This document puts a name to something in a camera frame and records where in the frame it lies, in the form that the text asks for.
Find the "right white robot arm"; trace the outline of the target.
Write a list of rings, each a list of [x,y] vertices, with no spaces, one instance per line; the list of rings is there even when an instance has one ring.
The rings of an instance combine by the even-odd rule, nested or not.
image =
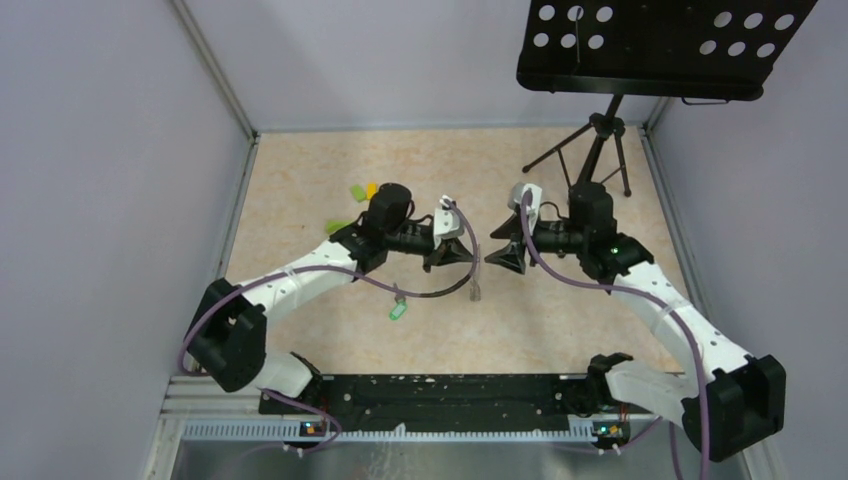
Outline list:
[[[541,217],[542,190],[518,183],[511,217],[492,232],[508,244],[485,259],[519,274],[541,266],[570,286],[604,291],[630,308],[675,358],[682,375],[628,354],[595,356],[586,397],[600,412],[641,407],[681,428],[699,452],[723,461],[784,427],[786,370],[756,357],[714,326],[668,280],[654,256],[618,229],[614,203],[594,182],[569,192],[568,214]]]

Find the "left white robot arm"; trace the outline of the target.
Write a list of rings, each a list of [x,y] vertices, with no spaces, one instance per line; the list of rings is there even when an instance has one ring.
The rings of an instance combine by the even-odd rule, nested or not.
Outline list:
[[[480,263],[477,241],[465,246],[463,235],[475,235],[456,202],[442,196],[435,212],[415,220],[411,191],[400,184],[380,186],[367,209],[352,223],[331,234],[305,256],[262,277],[233,284],[224,278],[205,290],[180,348],[201,372],[228,393],[246,388],[271,390],[297,413],[319,404],[321,376],[302,356],[271,353],[268,333],[299,307],[335,288],[357,280],[414,297],[371,277],[389,253],[417,255],[424,271],[467,263],[470,269],[455,284],[423,293],[425,299],[450,295],[474,277]]]

